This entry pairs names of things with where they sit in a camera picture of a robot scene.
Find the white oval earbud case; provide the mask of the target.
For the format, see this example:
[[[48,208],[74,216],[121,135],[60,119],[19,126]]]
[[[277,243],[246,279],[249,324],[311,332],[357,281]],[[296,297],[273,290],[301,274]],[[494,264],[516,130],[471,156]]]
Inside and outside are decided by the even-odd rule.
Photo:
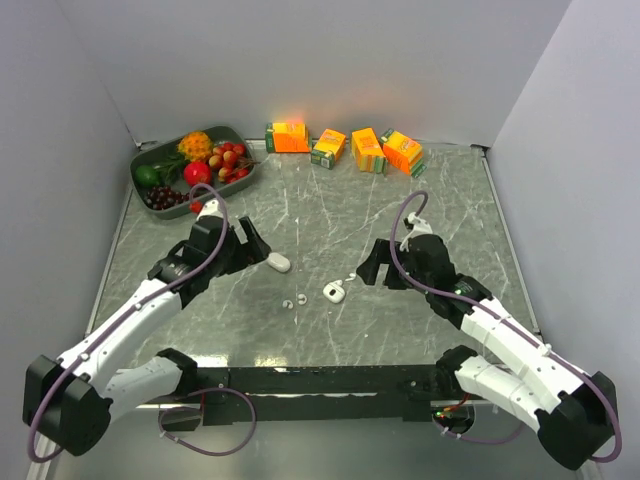
[[[287,273],[291,269],[290,260],[277,252],[271,252],[266,259],[266,263],[279,273]]]

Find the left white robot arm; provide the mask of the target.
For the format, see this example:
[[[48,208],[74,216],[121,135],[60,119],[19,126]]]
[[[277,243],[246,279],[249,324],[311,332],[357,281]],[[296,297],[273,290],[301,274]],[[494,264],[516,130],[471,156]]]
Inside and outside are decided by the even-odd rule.
[[[91,335],[50,359],[27,368],[23,422],[29,427],[28,455],[36,463],[35,438],[80,456],[93,448],[123,414],[150,400],[192,398],[198,387],[195,360],[173,349],[160,351],[141,367],[123,370],[125,360],[163,322],[184,310],[210,282],[265,261],[271,247],[250,218],[239,220],[239,240],[221,214],[201,215],[187,239],[149,270],[134,294]]]

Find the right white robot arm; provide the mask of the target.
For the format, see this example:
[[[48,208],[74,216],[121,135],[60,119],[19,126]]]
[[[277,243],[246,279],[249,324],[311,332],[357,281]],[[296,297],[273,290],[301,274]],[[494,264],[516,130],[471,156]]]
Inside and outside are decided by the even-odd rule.
[[[461,346],[438,362],[438,390],[491,401],[533,430],[561,466],[577,470],[619,431],[615,385],[558,356],[522,327],[476,279],[457,272],[443,240],[421,234],[404,242],[379,239],[357,268],[372,285],[381,265],[391,290],[414,288],[431,309],[497,356],[496,366]]]

